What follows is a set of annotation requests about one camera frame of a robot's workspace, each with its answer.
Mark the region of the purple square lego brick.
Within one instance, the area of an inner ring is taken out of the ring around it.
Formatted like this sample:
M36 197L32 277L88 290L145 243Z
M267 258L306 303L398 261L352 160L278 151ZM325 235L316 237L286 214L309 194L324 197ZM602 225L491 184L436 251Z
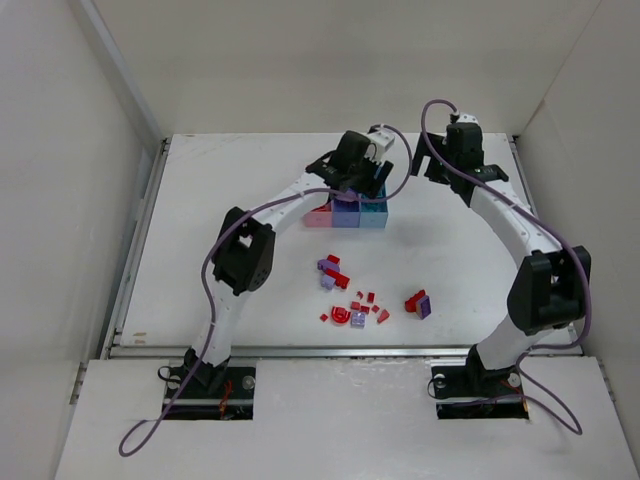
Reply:
M415 302L414 312L420 320L426 319L432 313L431 298L423 295Z

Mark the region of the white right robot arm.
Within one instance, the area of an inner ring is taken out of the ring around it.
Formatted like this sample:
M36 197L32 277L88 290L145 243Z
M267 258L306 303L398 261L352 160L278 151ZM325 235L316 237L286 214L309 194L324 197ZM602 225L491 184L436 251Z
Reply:
M508 376L519 357L551 331L591 315L591 256L544 227L498 165L484 162L483 133L475 119L456 116L444 135L422 132L412 167L429 164L426 177L447 185L492 229L518 271L507 296L507 314L473 345L464 368L471 389Z

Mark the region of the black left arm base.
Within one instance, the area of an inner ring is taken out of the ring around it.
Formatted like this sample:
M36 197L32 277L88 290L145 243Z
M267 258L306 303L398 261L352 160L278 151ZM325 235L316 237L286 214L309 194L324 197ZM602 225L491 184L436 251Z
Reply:
M256 387L256 365L232 365L209 392L192 379L165 415L175 421L252 420Z

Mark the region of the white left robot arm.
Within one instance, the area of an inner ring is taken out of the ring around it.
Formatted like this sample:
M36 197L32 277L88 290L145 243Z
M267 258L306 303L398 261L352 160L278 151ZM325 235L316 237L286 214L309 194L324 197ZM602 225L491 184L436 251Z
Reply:
M187 379L211 392L222 382L241 310L249 294L269 278L276 236L331 197L375 199L393 164L383 159L393 132L374 126L348 131L337 147L305 167L301 176L266 204L230 209L201 267L210 319L187 350Z

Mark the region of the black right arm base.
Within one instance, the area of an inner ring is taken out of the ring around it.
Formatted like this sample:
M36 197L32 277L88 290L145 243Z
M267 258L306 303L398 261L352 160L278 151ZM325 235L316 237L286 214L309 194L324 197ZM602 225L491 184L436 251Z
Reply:
M433 364L428 391L439 420L529 419L516 368L486 370L474 348L464 364Z

